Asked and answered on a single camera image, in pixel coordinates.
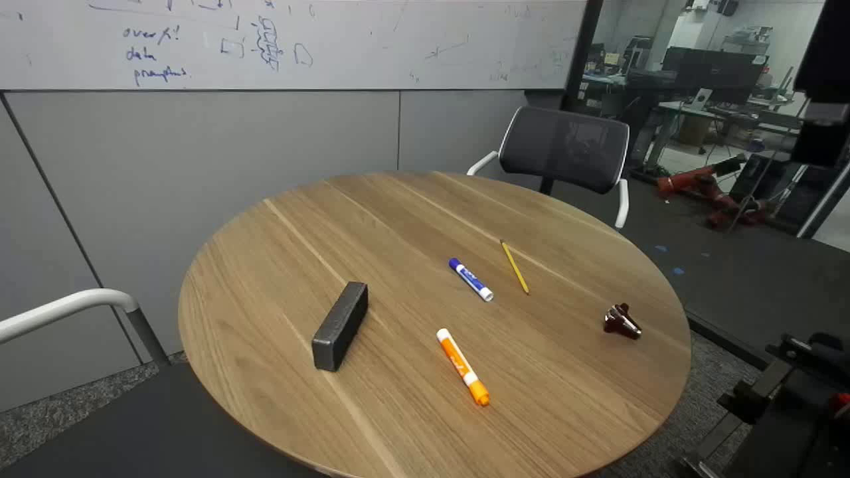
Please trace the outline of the black stand base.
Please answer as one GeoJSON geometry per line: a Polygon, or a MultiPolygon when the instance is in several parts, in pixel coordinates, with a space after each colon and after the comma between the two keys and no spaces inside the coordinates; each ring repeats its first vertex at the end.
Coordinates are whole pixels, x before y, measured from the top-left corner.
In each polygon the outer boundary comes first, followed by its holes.
{"type": "Polygon", "coordinates": [[[785,334],[754,382],[720,395],[725,418],[680,478],[850,478],[850,343],[785,334]]]}

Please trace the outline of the dark red binder clip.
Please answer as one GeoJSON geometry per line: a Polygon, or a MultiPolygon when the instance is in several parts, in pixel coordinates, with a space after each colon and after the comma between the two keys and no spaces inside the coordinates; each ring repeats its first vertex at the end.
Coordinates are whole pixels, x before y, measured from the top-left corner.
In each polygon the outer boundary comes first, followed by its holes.
{"type": "Polygon", "coordinates": [[[603,330],[607,333],[617,333],[632,341],[643,338],[640,323],[631,316],[631,306],[627,304],[617,304],[608,308],[608,313],[603,316],[603,330]]]}

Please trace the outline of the blue and white marker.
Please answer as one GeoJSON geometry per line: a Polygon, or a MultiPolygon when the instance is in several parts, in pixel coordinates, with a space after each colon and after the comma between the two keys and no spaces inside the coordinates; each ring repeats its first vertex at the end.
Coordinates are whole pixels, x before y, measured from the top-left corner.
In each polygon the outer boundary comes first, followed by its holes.
{"type": "Polygon", "coordinates": [[[483,300],[491,304],[494,293],[461,260],[449,258],[449,269],[483,300]]]}

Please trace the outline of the grey mesh office chair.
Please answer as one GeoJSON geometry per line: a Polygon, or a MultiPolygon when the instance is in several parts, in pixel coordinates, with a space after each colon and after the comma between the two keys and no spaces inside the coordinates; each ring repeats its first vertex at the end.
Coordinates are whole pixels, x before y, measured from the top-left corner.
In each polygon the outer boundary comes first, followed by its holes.
{"type": "Polygon", "coordinates": [[[474,161],[469,175],[478,175],[489,161],[497,161],[506,173],[567,181],[595,193],[617,192],[615,225],[625,229],[631,217],[627,154],[627,123],[544,107],[518,107],[501,147],[474,161]]]}

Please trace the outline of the wall whiteboard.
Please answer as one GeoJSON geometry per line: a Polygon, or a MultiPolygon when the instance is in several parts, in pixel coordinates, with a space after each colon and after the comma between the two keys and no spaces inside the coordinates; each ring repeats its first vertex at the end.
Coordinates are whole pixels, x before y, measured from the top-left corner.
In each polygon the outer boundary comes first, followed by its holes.
{"type": "Polygon", "coordinates": [[[0,0],[4,91],[567,82],[587,0],[0,0]]]}

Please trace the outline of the red floor equipment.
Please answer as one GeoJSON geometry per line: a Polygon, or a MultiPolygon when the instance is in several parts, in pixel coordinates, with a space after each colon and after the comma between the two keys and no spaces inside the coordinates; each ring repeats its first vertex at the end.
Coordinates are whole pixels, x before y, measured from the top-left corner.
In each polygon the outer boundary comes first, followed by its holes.
{"type": "Polygon", "coordinates": [[[734,217],[754,225],[765,217],[765,211],[760,204],[745,208],[738,200],[725,193],[718,183],[720,175],[738,173],[742,165],[748,161],[745,154],[736,154],[730,160],[724,160],[718,165],[676,173],[676,175],[660,175],[657,179],[657,192],[663,200],[673,200],[676,193],[688,193],[705,200],[712,212],[706,215],[709,229],[724,229],[734,217]]]}

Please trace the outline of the orange marker pen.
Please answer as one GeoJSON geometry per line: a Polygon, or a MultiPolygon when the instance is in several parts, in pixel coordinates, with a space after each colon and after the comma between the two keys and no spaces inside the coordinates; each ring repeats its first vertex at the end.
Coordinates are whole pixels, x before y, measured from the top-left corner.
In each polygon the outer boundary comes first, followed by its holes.
{"type": "Polygon", "coordinates": [[[465,358],[454,334],[446,327],[442,327],[442,330],[436,330],[436,341],[438,341],[443,355],[449,358],[449,365],[454,366],[454,371],[461,375],[461,381],[465,382],[474,404],[489,406],[489,387],[481,382],[481,378],[477,375],[477,369],[465,358]]]}

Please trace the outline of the yellow pencil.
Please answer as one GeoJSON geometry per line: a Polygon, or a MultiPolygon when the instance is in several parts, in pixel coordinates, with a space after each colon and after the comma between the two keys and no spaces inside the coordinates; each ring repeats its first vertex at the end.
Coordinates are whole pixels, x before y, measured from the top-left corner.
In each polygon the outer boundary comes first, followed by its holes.
{"type": "Polygon", "coordinates": [[[501,248],[503,248],[503,254],[506,254],[506,260],[509,260],[509,266],[511,266],[511,272],[514,272],[522,293],[524,293],[524,294],[531,294],[528,282],[526,282],[526,277],[524,277],[524,272],[522,272],[522,266],[518,266],[511,244],[509,244],[506,239],[501,239],[501,248]]]}

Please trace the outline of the dark grey whiteboard duster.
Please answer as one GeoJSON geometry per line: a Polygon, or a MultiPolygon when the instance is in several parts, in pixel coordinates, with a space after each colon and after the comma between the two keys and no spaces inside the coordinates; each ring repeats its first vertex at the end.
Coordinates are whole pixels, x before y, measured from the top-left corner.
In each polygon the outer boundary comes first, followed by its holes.
{"type": "Polygon", "coordinates": [[[337,371],[370,308],[370,288],[349,282],[311,338],[313,366],[337,371]]]}

